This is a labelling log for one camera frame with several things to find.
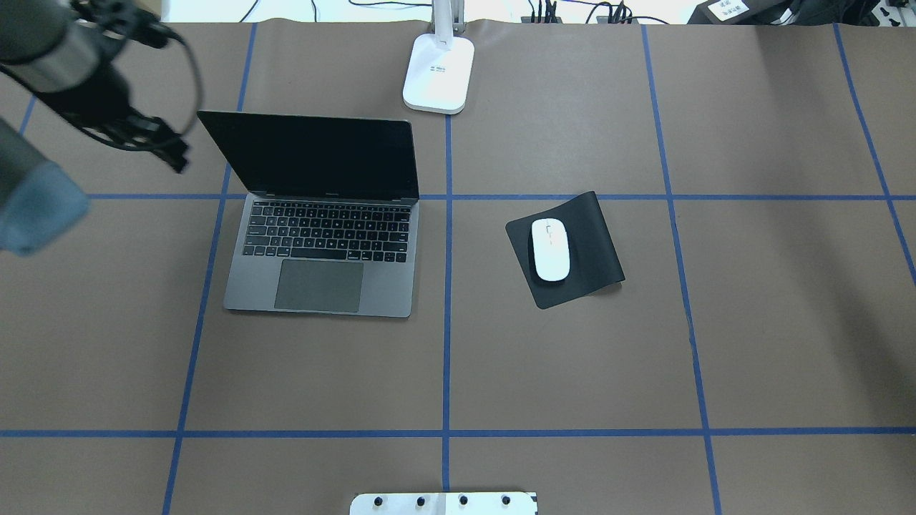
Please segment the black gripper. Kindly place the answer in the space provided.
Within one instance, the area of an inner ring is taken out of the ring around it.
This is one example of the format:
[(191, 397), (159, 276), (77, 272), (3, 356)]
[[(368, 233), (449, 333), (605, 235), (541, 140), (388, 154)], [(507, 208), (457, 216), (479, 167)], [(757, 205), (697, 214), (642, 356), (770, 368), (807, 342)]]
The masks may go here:
[(185, 172), (189, 146), (161, 117), (144, 115), (135, 109), (127, 117), (89, 124), (86, 134), (111, 149), (124, 151), (156, 151), (174, 173)]

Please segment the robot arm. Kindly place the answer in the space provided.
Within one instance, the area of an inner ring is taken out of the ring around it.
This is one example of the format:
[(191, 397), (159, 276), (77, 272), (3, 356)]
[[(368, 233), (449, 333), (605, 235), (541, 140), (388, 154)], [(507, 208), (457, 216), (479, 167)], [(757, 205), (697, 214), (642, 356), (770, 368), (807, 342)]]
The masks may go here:
[[(163, 49), (180, 44), (194, 81), (203, 79), (190, 45), (154, 12), (134, 1), (4, 1), (2, 74), (69, 127), (109, 149), (148, 153), (173, 172), (187, 167), (185, 136), (163, 118), (134, 107), (115, 59), (129, 42)], [(25, 136), (26, 121), (2, 122), (2, 250), (29, 257), (72, 229), (89, 211), (89, 197), (63, 167)]]

